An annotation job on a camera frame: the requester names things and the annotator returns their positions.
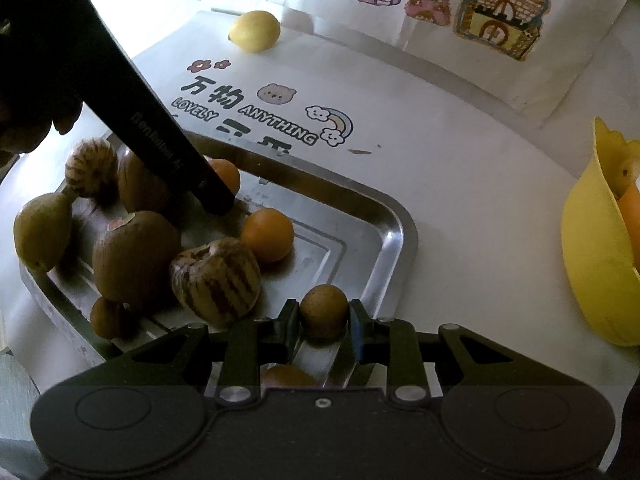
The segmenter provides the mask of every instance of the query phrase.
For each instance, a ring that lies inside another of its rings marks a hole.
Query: yellow house drawing
[[[454,30],[521,61],[540,37],[549,7],[549,0],[462,0]]]

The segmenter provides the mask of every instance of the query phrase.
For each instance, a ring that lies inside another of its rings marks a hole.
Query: yellow bowl
[[[640,142],[626,142],[600,118],[593,123],[593,158],[562,212],[562,256],[587,322],[607,341],[640,344],[640,276],[616,197],[616,169],[640,156]]]

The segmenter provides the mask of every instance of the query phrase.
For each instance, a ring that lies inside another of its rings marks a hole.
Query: hand
[[[52,124],[61,135],[69,132],[81,111],[33,39],[22,41],[16,27],[0,23],[0,168],[17,153],[35,150]]]

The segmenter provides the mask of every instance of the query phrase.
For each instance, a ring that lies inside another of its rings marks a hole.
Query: cartoon cloud
[[[343,144],[345,139],[351,135],[353,131],[353,122],[347,115],[335,108],[327,108],[321,106],[308,106],[306,108],[306,116],[313,121],[320,121],[328,124],[322,130],[320,138],[329,146],[335,147]]]

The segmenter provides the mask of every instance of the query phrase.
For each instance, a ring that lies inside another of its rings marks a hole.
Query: kiwi fruit
[[[152,173],[129,148],[118,166],[118,192],[128,213],[163,211],[171,199],[171,190],[164,180]]]
[[[349,301],[335,285],[316,285],[300,302],[302,327],[312,338],[333,339],[343,331]]]
[[[180,232],[162,215],[138,211],[111,223],[94,245],[95,286],[102,296],[153,311],[171,295],[169,263],[180,251]]]
[[[263,388],[317,388],[316,380],[293,365],[275,365],[262,374]]]

